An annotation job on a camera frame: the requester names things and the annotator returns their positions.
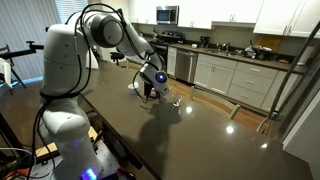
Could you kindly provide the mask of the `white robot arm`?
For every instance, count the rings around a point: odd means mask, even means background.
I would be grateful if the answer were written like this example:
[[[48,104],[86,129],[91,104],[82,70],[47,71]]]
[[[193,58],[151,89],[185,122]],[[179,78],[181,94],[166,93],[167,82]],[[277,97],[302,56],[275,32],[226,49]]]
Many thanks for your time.
[[[159,94],[169,93],[163,58],[120,11],[82,11],[72,23],[50,26],[40,91],[42,120],[62,158],[50,180],[97,180],[103,174],[105,160],[93,148],[88,117],[77,103],[90,80],[86,62],[92,45],[115,47],[126,56],[146,53],[149,58],[139,70],[141,79]]]

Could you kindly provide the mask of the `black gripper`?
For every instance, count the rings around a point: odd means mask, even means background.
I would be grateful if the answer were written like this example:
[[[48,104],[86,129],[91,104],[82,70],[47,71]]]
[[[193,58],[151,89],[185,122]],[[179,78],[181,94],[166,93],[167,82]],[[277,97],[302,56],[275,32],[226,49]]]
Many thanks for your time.
[[[148,83],[144,84],[144,96],[146,98],[151,98],[151,97],[149,97],[149,95],[150,95],[150,92],[151,92],[152,88],[154,88],[152,85],[150,85]]]

